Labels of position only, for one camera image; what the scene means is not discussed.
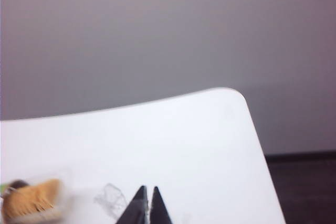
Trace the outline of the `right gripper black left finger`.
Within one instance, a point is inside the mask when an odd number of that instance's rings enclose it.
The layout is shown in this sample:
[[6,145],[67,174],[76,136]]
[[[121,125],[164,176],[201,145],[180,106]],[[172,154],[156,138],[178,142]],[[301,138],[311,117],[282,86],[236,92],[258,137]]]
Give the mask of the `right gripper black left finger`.
[[141,186],[116,224],[146,224],[148,222],[148,197],[146,186]]

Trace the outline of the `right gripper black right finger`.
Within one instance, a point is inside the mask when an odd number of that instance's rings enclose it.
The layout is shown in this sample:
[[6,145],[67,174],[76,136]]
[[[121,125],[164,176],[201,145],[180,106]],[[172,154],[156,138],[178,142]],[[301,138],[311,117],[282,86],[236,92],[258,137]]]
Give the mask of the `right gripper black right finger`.
[[159,188],[154,187],[151,203],[151,224],[172,224]]

